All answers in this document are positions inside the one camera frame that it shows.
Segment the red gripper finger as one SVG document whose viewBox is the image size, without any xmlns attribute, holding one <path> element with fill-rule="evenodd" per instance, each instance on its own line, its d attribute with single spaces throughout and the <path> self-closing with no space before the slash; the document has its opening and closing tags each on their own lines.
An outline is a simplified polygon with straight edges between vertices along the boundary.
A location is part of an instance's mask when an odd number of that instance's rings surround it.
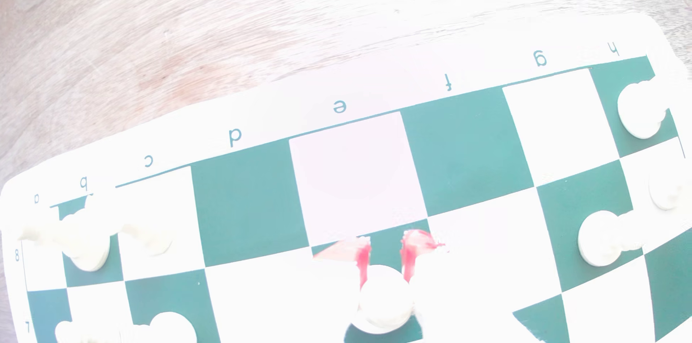
<svg viewBox="0 0 692 343">
<path fill-rule="evenodd" d="M 423 230 L 402 237 L 402 267 L 425 342 L 532 342 L 501 304 L 497 280 Z"/>
<path fill-rule="evenodd" d="M 333 243 L 309 260 L 270 268 L 259 342 L 344 342 L 368 276 L 368 237 Z"/>
</svg>

